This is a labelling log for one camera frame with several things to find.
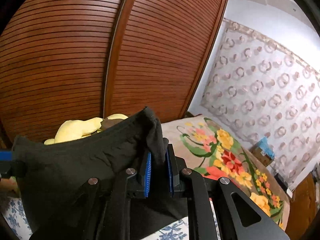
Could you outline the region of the black shorts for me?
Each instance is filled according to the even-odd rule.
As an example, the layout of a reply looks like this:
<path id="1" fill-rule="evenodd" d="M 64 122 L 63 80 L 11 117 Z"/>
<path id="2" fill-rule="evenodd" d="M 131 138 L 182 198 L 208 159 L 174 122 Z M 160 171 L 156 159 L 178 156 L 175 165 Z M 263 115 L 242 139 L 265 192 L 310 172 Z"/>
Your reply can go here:
<path id="1" fill-rule="evenodd" d="M 116 178 L 140 168 L 146 152 L 160 167 L 167 145 L 148 107 L 83 139 L 45 145 L 17 136 L 13 158 L 31 238 L 115 239 L 118 221 L 106 212 Z"/>

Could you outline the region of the colourful floral blanket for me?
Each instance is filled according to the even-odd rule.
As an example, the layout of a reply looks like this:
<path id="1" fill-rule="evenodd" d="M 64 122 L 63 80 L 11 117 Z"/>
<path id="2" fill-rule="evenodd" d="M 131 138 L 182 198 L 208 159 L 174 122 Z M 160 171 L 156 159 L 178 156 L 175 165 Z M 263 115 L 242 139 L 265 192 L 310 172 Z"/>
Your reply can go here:
<path id="1" fill-rule="evenodd" d="M 290 202 L 268 169 L 240 142 L 203 115 L 162 124 L 175 155 L 209 179 L 229 178 L 273 221 L 285 229 Z"/>

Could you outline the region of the yellow plush toy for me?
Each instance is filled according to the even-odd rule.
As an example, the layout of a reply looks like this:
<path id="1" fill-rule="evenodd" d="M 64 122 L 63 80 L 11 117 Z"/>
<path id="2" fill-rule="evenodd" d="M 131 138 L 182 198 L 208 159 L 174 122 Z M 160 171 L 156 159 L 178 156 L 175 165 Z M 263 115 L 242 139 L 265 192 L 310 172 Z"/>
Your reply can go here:
<path id="1" fill-rule="evenodd" d="M 115 124 L 127 119 L 126 115 L 113 114 L 106 118 L 91 118 L 85 121 L 68 120 L 65 121 L 57 130 L 53 139 L 47 139 L 44 144 L 52 145 L 89 137 L 94 133 L 104 131 Z"/>

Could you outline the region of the pink circle pattern curtain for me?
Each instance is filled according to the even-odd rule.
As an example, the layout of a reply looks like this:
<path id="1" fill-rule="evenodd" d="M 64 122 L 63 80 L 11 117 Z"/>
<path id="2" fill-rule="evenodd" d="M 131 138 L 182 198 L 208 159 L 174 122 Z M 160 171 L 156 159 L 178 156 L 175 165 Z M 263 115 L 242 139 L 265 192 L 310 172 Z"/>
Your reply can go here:
<path id="1" fill-rule="evenodd" d="M 222 32 L 201 105 L 249 146 L 265 138 L 294 189 L 319 157 L 319 73 L 238 22 L 224 19 Z"/>

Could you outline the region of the brown louvered wardrobe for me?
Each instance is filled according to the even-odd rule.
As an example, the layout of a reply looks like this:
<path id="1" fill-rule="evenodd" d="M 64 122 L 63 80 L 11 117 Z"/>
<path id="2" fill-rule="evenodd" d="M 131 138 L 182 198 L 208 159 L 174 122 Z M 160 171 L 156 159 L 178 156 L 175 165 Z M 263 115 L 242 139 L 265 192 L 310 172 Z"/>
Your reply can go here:
<path id="1" fill-rule="evenodd" d="M 228 0 L 1 0 L 1 138 L 151 107 L 182 118 Z"/>

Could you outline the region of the long wooden cabinet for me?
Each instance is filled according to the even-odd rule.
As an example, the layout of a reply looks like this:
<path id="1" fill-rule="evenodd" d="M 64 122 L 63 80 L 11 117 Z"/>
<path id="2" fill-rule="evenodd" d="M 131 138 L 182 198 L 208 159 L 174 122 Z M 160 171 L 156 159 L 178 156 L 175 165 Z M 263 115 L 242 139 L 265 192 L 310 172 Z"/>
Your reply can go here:
<path id="1" fill-rule="evenodd" d="M 290 239 L 301 239 L 316 217 L 316 185 L 312 173 L 296 187 L 290 200 L 289 220 L 285 229 Z"/>

